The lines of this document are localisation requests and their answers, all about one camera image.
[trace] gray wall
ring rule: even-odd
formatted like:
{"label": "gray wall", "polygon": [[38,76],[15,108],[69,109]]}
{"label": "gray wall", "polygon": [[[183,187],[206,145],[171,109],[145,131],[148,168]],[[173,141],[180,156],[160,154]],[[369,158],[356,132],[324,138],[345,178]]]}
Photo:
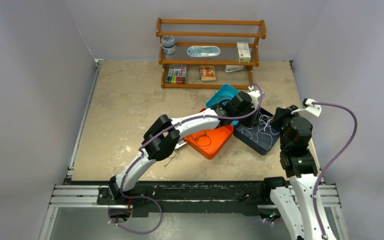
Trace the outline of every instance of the gray wall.
{"label": "gray wall", "polygon": [[[384,239],[384,1],[329,0],[293,66],[301,97],[355,111],[355,140],[326,181],[337,183],[351,236]],[[352,120],[325,107],[313,123],[324,165],[350,136]]]}
{"label": "gray wall", "polygon": [[[327,0],[65,0],[96,59],[157,60],[157,18],[265,20],[267,38],[260,42],[262,60],[296,57]],[[217,29],[241,30],[235,26]],[[218,31],[212,26],[187,26],[186,31]],[[178,41],[243,41],[223,37],[177,37]]]}
{"label": "gray wall", "polygon": [[38,239],[94,72],[63,0],[0,0],[0,240]]}

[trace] dark blue tray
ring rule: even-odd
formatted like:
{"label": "dark blue tray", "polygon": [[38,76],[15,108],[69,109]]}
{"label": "dark blue tray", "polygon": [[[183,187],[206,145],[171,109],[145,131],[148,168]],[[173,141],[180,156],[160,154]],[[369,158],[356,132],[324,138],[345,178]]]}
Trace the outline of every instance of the dark blue tray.
{"label": "dark blue tray", "polygon": [[[212,96],[205,104],[206,108],[210,108],[214,104],[220,103],[220,101],[224,99],[232,99],[236,94],[238,94],[239,91],[236,88],[233,88],[232,86],[228,84],[224,84],[220,87],[219,90]],[[232,121],[231,125],[236,126],[238,125],[238,121]]]}
{"label": "dark blue tray", "polygon": [[[260,108],[259,112],[261,114],[273,117],[273,114],[266,111],[262,107]],[[238,124],[234,129],[233,135],[248,145],[250,148],[254,149],[257,153],[266,155],[279,139],[280,133],[279,130],[277,130],[275,127],[267,127],[265,131],[261,130],[262,128],[262,126],[248,128],[242,124]],[[257,132],[259,129],[261,130],[260,133],[264,134],[259,133],[257,141]]]}

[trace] white bracket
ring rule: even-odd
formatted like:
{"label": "white bracket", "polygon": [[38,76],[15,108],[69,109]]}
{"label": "white bracket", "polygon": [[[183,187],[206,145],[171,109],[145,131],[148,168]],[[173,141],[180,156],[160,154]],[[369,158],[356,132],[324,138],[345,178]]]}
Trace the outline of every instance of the white bracket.
{"label": "white bracket", "polygon": [[299,108],[297,110],[292,111],[292,113],[298,113],[301,117],[308,119],[312,117],[319,117],[322,113],[322,106],[318,104],[314,104],[317,101],[311,98],[306,98],[302,103],[304,108]]}
{"label": "white bracket", "polygon": [[298,210],[294,199],[291,195],[291,190],[284,186],[276,187],[270,192],[270,200],[276,205],[286,227],[289,231],[290,239],[297,239],[304,236],[303,219],[301,218],[300,210]]}
{"label": "white bracket", "polygon": [[[301,212],[302,222],[304,223],[305,238],[310,240],[321,240],[322,231],[316,218],[316,212],[313,206],[313,187],[316,184],[317,177],[313,174],[302,174],[301,177],[291,176],[289,182],[295,191],[298,200],[299,211]],[[336,240],[331,226],[329,225],[326,212],[322,204],[320,190],[316,194],[317,210],[323,223],[324,230],[328,240]]]}

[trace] wooden shelf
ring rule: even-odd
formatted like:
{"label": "wooden shelf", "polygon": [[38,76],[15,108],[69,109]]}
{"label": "wooden shelf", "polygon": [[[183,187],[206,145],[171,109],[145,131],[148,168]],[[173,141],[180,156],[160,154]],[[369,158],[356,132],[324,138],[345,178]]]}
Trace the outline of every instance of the wooden shelf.
{"label": "wooden shelf", "polygon": [[[162,24],[196,24],[196,25],[237,25],[237,26],[257,26],[257,33],[241,33],[241,32],[191,32],[191,31],[162,31]],[[245,20],[206,20],[206,19],[161,19],[156,21],[155,35],[160,39],[160,49],[158,55],[158,62],[162,65],[161,87],[163,88],[214,88],[218,89],[221,84],[171,84],[165,83],[167,71],[166,68],[170,64],[183,64],[183,65],[241,65],[246,66],[248,73],[248,83],[252,84],[253,81],[253,67],[260,65],[260,56],[258,51],[259,40],[265,39],[267,35],[266,25],[264,20],[260,21],[245,21]],[[186,49],[180,50],[182,47],[190,46],[217,46],[219,48],[236,48],[236,42],[221,43],[221,42],[176,42],[176,53],[184,52],[184,56],[173,57],[171,55],[163,54],[163,47],[161,39],[165,35],[171,36],[194,36],[194,37],[242,37],[254,38],[253,43],[248,43],[251,53],[250,62],[238,62],[237,57],[190,57],[186,54]],[[247,89],[248,85],[235,85],[237,89]]]}
{"label": "wooden shelf", "polygon": [[170,55],[164,54],[161,59],[161,64],[185,64],[185,65],[242,65],[242,66],[257,66],[259,63],[255,61],[256,56],[251,56],[250,62],[238,62],[238,52],[236,43],[218,44],[221,50],[220,55],[211,57],[191,57],[187,53],[188,46],[195,43],[187,42],[176,46],[176,52]]}

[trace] beige table surface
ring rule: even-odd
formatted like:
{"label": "beige table surface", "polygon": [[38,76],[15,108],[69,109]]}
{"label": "beige table surface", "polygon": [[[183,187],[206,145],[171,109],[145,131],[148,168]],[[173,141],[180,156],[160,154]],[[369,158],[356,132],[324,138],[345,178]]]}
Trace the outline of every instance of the beige table surface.
{"label": "beige table surface", "polygon": [[[198,83],[198,66],[188,66],[187,81]],[[219,84],[247,84],[246,71],[216,69]],[[300,106],[294,75],[287,61],[262,62],[254,67],[254,81],[265,91],[262,107]],[[145,131],[160,115],[170,118],[195,114],[216,89],[161,88],[161,66],[156,61],[105,61],[96,82],[84,123],[72,179],[107,181],[134,159]],[[233,135],[212,160],[185,146],[180,156],[154,164],[141,180],[242,181],[286,177],[279,162],[279,141],[262,156]]]}

